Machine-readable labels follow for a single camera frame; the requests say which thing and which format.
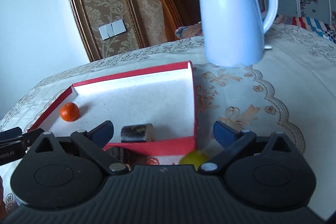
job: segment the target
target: wooden headboard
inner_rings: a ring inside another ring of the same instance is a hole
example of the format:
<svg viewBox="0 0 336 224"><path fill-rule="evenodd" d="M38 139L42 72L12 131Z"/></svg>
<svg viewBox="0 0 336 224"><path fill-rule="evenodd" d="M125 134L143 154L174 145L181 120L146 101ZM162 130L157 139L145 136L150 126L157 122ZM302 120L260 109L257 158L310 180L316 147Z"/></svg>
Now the wooden headboard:
<svg viewBox="0 0 336 224"><path fill-rule="evenodd" d="M182 26L189 26L201 20L199 0L160 0L167 40L178 38L175 30Z"/></svg>

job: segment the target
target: table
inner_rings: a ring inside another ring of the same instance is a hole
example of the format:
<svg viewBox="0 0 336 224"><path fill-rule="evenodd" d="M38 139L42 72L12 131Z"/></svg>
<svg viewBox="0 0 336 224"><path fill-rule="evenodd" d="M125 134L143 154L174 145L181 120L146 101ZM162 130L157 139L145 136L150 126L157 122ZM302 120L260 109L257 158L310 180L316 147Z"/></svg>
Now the table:
<svg viewBox="0 0 336 224"><path fill-rule="evenodd" d="M315 33L283 24L273 25L266 34L266 43L273 48L265 52L259 63L245 68L208 63L202 37L80 66L46 78L31 89L0 121L0 131L16 126L26 131L72 83L191 60L198 147L211 155L221 150L212 137L217 120L258 135L286 133L316 174L317 186L310 207L327 218L336 210L336 45ZM5 193L11 193L10 174L17 164L18 161L0 168Z"/></svg>

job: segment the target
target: tangerine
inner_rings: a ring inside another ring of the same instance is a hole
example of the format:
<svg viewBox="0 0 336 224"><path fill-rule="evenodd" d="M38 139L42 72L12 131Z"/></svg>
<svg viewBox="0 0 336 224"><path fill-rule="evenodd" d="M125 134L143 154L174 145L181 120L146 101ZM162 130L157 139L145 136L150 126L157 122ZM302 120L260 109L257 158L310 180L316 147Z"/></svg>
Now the tangerine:
<svg viewBox="0 0 336 224"><path fill-rule="evenodd" d="M73 122L79 118L79 108L73 102L66 103L59 110L59 115L64 121Z"/></svg>

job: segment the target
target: electric kettle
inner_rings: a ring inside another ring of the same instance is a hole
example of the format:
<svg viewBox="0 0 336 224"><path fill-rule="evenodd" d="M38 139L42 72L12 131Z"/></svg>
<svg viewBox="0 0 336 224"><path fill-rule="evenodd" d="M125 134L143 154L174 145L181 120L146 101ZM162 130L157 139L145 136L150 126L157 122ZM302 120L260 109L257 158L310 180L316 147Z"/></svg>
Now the electric kettle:
<svg viewBox="0 0 336 224"><path fill-rule="evenodd" d="M278 0L268 0L261 19L258 0L199 0L206 57L224 67L242 67L263 57L264 34L271 27Z"/></svg>

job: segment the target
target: green fruit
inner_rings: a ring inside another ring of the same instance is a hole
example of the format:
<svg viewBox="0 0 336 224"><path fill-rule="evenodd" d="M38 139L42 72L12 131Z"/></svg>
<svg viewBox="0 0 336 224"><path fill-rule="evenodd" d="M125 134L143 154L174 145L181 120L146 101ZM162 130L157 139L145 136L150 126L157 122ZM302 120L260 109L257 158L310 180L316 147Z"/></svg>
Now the green fruit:
<svg viewBox="0 0 336 224"><path fill-rule="evenodd" d="M185 155L179 162L180 165L191 164L194 166L195 170L198 170L198 167L209 160L209 156L199 150L194 150Z"/></svg>

